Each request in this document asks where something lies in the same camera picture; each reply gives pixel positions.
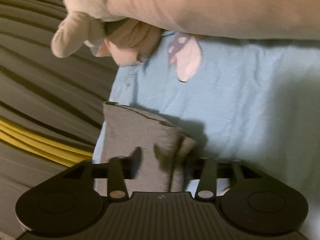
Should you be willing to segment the left hand in sleeve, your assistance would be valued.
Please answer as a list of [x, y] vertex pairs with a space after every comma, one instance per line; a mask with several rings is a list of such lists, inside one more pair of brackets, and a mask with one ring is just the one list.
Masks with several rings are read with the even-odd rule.
[[95, 57], [110, 56], [119, 66], [134, 66], [151, 56], [162, 33], [159, 27], [131, 18], [102, 22], [73, 11], [60, 23], [51, 50], [56, 57], [65, 58], [86, 45]]

